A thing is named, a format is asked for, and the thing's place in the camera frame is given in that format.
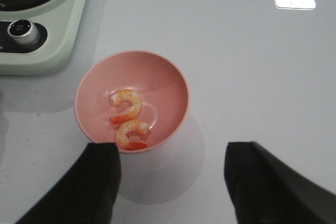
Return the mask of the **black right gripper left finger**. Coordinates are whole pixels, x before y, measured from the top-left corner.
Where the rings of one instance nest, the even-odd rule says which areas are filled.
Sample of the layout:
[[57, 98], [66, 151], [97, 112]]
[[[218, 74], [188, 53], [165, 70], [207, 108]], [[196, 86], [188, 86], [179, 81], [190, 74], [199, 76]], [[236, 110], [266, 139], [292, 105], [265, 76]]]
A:
[[110, 223], [121, 181], [114, 143], [89, 143], [63, 177], [17, 223]]

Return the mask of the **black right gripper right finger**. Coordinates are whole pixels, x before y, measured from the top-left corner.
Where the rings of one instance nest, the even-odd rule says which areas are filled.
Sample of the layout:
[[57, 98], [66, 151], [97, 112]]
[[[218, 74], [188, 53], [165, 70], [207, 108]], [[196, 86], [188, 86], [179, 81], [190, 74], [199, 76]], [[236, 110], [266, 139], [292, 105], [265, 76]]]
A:
[[238, 223], [335, 223], [335, 194], [256, 142], [229, 142], [224, 180]]

